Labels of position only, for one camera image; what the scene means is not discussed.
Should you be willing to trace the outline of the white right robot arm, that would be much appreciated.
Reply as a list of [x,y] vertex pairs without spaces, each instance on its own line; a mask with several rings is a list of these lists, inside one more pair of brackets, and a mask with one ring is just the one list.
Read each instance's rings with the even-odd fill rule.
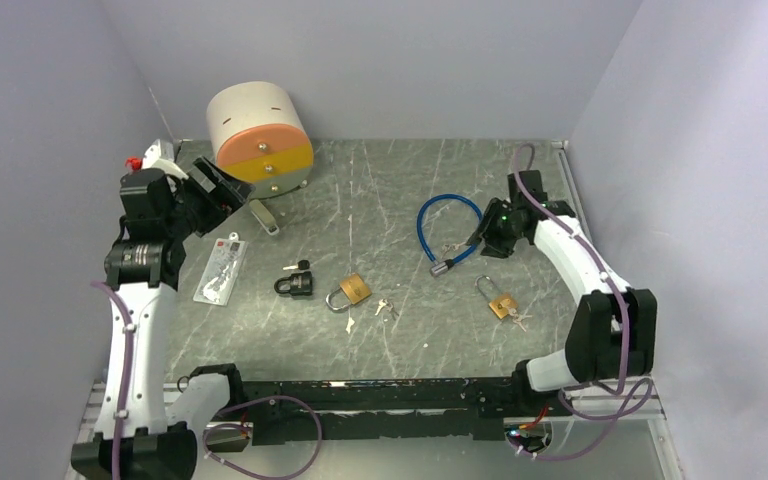
[[509,197],[492,199],[468,240],[481,255],[510,257],[521,241],[555,267],[577,308],[562,347],[527,361],[525,375],[509,392],[513,408],[532,415],[548,392],[601,380],[651,372],[655,353],[657,300],[635,288],[607,264],[585,237],[565,201],[552,201],[537,171],[508,176]]

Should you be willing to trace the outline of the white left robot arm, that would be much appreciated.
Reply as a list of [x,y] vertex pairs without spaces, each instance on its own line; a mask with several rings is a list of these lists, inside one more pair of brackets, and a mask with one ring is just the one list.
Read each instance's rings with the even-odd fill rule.
[[[246,204],[253,185],[204,157],[192,171],[167,160],[138,160],[120,180],[123,214],[95,283],[111,305],[105,392],[90,439],[77,442],[71,467],[87,479],[189,479],[214,415],[237,418],[246,406],[238,369],[200,367],[191,388],[164,401],[164,354],[176,312],[184,242],[202,237]],[[193,176],[200,172],[211,189]]]

